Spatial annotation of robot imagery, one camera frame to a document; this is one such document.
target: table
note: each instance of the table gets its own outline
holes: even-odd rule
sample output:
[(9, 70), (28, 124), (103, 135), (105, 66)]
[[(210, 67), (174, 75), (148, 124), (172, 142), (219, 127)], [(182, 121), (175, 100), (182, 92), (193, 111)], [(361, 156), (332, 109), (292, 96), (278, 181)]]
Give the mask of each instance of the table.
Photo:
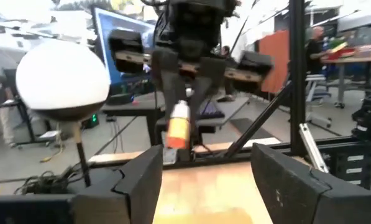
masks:
[(101, 111), (108, 116), (145, 116), (147, 119), (147, 128), (151, 146), (162, 142), (162, 137), (155, 137), (155, 123), (164, 114), (165, 100), (163, 94), (157, 93), (157, 108), (155, 108), (154, 93), (137, 96), (134, 101), (137, 103), (128, 103), (125, 105), (110, 106), (104, 105)]
[[(37, 136), (34, 133), (34, 129), (32, 127), (32, 122), (31, 122), (31, 120), (29, 118), (26, 105), (24, 104), (24, 102), (22, 102), (22, 100), (20, 98), (16, 98), (15, 100), (5, 102), (0, 107), (1, 108), (17, 107), (18, 108), (18, 111), (19, 111), (19, 113), (21, 115), (21, 118), (24, 120), (24, 122), (25, 122), (25, 124), (27, 126), (27, 130), (28, 130), (28, 134), (29, 134), (30, 140), (29, 141), (25, 141), (25, 142), (16, 142), (17, 147), (19, 149), (21, 149), (21, 147), (23, 145), (27, 145), (27, 144), (46, 143), (46, 146), (47, 146), (47, 144), (49, 143), (48, 140), (41, 140), (41, 139), (37, 139), (36, 138)], [(44, 122), (44, 125), (46, 127), (46, 131), (51, 131), (52, 130), (52, 127), (51, 127), (50, 122), (48, 120), (46, 120), (46, 119), (44, 119), (43, 122)]]
[(346, 91), (345, 81), (345, 65), (346, 63), (371, 62), (371, 57), (347, 57), (336, 60), (322, 59), (322, 63), (335, 63), (339, 66), (339, 94), (337, 96), (336, 107), (344, 108), (344, 92)]
[[(92, 157), (90, 160), (104, 162), (124, 159), (123, 156), (129, 158), (126, 153), (99, 155), (99, 159)], [(295, 159), (306, 164), (299, 157)], [(153, 223), (270, 224), (272, 221), (255, 184), (250, 163), (241, 162), (165, 170)]]
[[(198, 120), (196, 124), (199, 129), (199, 140), (202, 141), (202, 133), (215, 133), (216, 127), (221, 127), (226, 124), (248, 101), (248, 97), (239, 97), (233, 102), (216, 103), (218, 109), (225, 114), (225, 117)], [(156, 122), (156, 126), (157, 135), (161, 136), (162, 132), (167, 130), (166, 119), (164, 117), (160, 118)]]

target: white sphere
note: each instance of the white sphere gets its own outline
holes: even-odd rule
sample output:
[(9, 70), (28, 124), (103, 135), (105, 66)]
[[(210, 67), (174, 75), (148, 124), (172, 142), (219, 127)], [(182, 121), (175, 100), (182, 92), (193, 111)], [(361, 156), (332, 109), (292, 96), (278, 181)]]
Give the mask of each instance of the white sphere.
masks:
[(17, 67), (16, 85), (32, 110), (58, 121), (79, 121), (102, 107), (111, 80), (89, 48), (48, 41), (30, 50)]

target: floor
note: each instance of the floor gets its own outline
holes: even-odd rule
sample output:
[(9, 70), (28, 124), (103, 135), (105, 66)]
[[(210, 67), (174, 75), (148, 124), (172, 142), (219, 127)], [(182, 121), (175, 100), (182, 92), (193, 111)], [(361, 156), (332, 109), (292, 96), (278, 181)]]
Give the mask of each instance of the floor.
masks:
[[(360, 108), (361, 99), (364, 94), (361, 91), (348, 91), (345, 95), (345, 109), (335, 108), (334, 102), (337, 98), (336, 89), (331, 88), (332, 98), (328, 98), (320, 106), (314, 110), (323, 116), (333, 119), (331, 131), (343, 136), (349, 135), (355, 123), (351, 120), (351, 114)], [(267, 106), (266, 102), (260, 100), (251, 100), (251, 104), (244, 106), (235, 118), (255, 119)], [(290, 115), (284, 111), (277, 110), (263, 125), (263, 128), (283, 142), (290, 140), (290, 124), (288, 122)], [(104, 145), (114, 133), (114, 128), (110, 123), (104, 122), (104, 115), (100, 115), (101, 124), (93, 129), (84, 130), (83, 144), (86, 151), (86, 157), (90, 158), (98, 149)], [(126, 125), (132, 118), (120, 118), (119, 126)], [(33, 122), (36, 133), (42, 133), (43, 128), (40, 121)], [(310, 126), (311, 132), (315, 139), (335, 137), (330, 132), (327, 132), (319, 127)], [(204, 142), (206, 144), (235, 141), (239, 135), (234, 131), (230, 124), (222, 127), (216, 134), (205, 134)], [(25, 127), (21, 125), (16, 128), (16, 138), (18, 141), (26, 139)], [(145, 118), (136, 118), (134, 122), (123, 132), (122, 144), (120, 139), (117, 141), (117, 152), (134, 152), (142, 151), (149, 148), (149, 137), (146, 128)], [(45, 146), (31, 145), (24, 147), (21, 150), (9, 149), (4, 146), (0, 139), (0, 180), (5, 179), (24, 179), (32, 175), (40, 175), (46, 170), (51, 170), (56, 174), (62, 172), (67, 166), (78, 162), (75, 143), (69, 139), (65, 141), (65, 150), (60, 155), (54, 157), (51, 161), (40, 163), (40, 160), (51, 156), (57, 149), (50, 149)], [(113, 153), (114, 145), (108, 146), (103, 153)], [(16, 188), (21, 186), (22, 182), (13, 182), (8, 184), (0, 184), (0, 194), (12, 194)]]

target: bottle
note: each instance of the bottle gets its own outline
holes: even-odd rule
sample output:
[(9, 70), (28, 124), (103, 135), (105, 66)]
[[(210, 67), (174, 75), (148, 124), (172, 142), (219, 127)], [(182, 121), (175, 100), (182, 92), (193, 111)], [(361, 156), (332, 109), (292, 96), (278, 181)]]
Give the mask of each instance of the bottle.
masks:
[(190, 141), (190, 108), (180, 100), (173, 109), (168, 123), (166, 147), (187, 149)]

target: black metal frame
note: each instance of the black metal frame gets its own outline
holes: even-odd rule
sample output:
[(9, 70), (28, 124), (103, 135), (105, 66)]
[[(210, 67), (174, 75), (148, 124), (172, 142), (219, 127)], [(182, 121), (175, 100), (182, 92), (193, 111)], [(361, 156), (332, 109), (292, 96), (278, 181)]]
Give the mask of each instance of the black metal frame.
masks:
[[(250, 161), (251, 147), (243, 147), (245, 143), (253, 136), (253, 134), (261, 128), (263, 123), (277, 109), (280, 101), (286, 96), (288, 90), (291, 90), (291, 139), (289, 143), (271, 145), (270, 147), (288, 156), (300, 156), (306, 158), (308, 155), (303, 144), (301, 134), (299, 132), (299, 124), (305, 123), (305, 32), (304, 29), (304, 13), (305, 5), (303, 1), (290, 0), (290, 72), (292, 74), (292, 84), (286, 86), (267, 109), (254, 121), (251, 127), (244, 133), (238, 141), (234, 142), (228, 149), (220, 151), (197, 152), (192, 156), (178, 156), (177, 161), (172, 165), (164, 166), (164, 169), (181, 169), (186, 167), (209, 166), (218, 164), (227, 164), (232, 162)], [(362, 142), (353, 137), (340, 137), (316, 140), (319, 151), (329, 157), (337, 157), (338, 155), (348, 157), (348, 155), (371, 153), (371, 142)], [(111, 167), (120, 166), (127, 162), (110, 161), (107, 163), (90, 164), (91, 168), (95, 167)], [(366, 162), (363, 160), (363, 166), (371, 168), (371, 160)], [(333, 167), (346, 167), (346, 164), (340, 164), (338, 161), (331, 161)], [(333, 175), (339, 176), (336, 170), (331, 170)], [(366, 174), (371, 180), (371, 173)], [(361, 185), (365, 188), (370, 188), (370, 184)]]

